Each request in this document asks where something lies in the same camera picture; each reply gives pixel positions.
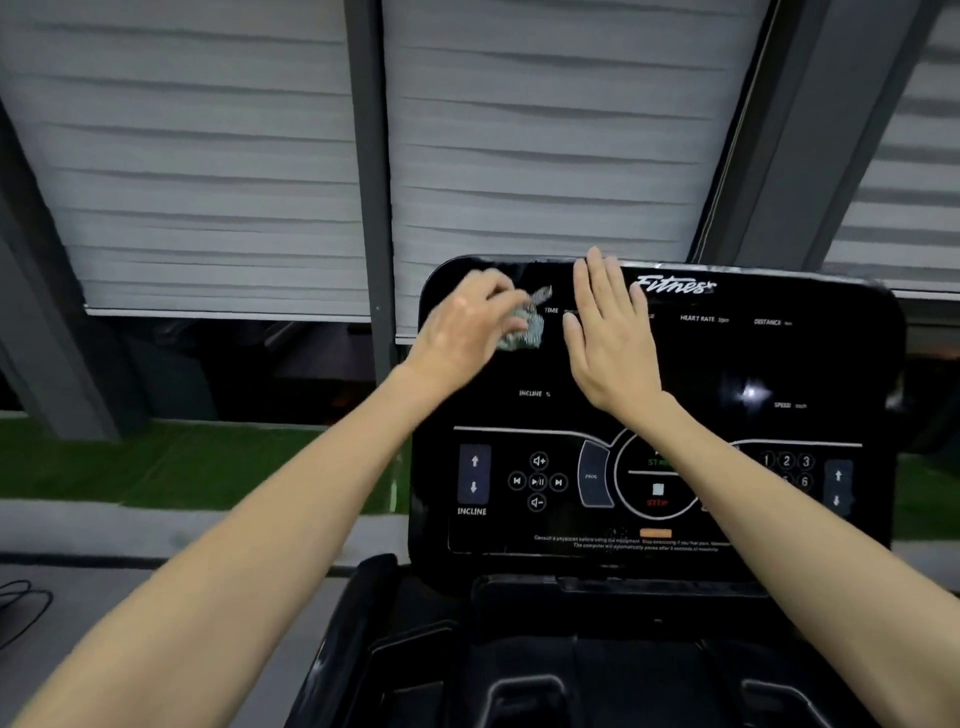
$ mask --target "gray floor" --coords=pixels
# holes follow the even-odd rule
[[[149,575],[144,570],[0,565],[0,584],[30,579],[36,589],[54,593],[47,613],[0,651],[0,726],[13,720],[80,637]],[[234,728],[283,725],[346,583],[346,579],[327,579],[320,587],[276,648],[233,721]],[[0,612],[0,643],[19,631],[42,603],[41,597],[28,597]]]

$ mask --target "hand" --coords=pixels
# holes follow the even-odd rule
[[[594,407],[625,425],[642,425],[638,412],[663,399],[643,291],[634,283],[628,293],[619,261],[594,247],[573,264],[573,292],[580,320],[564,314],[573,378]]]
[[[441,396],[453,394],[490,361],[501,336],[526,330],[510,313],[528,300],[500,271],[470,271],[430,312],[401,366],[425,376]]]

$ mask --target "treadmill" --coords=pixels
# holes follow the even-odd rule
[[[414,433],[411,564],[357,568],[286,725],[876,725],[670,464],[577,388],[561,325],[572,262],[461,257],[425,284],[421,324],[467,271],[496,267],[539,292],[536,335]],[[737,268],[623,275],[646,291],[663,388],[889,546],[905,332],[892,294]]]

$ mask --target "black cable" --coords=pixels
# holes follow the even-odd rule
[[[22,588],[12,592],[3,591],[5,589],[8,589],[8,587],[12,587],[17,584],[23,585]],[[11,644],[19,640],[26,633],[28,629],[34,626],[37,623],[37,621],[41,617],[43,617],[43,613],[46,612],[48,609],[50,609],[50,605],[54,603],[54,593],[48,589],[34,589],[34,584],[33,582],[30,581],[30,579],[14,579],[13,581],[8,581],[6,584],[0,586],[0,599],[12,597],[10,601],[5,602],[4,604],[0,604],[0,612],[7,609],[8,607],[12,607],[14,604],[20,601],[20,599],[22,599],[23,597],[30,596],[30,595],[44,595],[47,599],[46,603],[43,605],[43,608],[36,613],[34,618],[31,619],[29,622],[27,622],[27,626],[25,626],[15,635],[9,638],[6,642],[0,643],[0,649],[5,649],[6,647],[9,647]]]

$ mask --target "treadmill console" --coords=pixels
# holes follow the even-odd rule
[[[442,591],[490,573],[752,581],[670,463],[592,407],[570,374],[562,317],[572,260],[448,261],[420,323],[471,269],[535,297],[535,335],[414,434],[410,554]],[[886,401],[903,358],[894,297],[861,280],[623,264],[646,291],[663,388],[699,422],[889,545],[896,454]]]

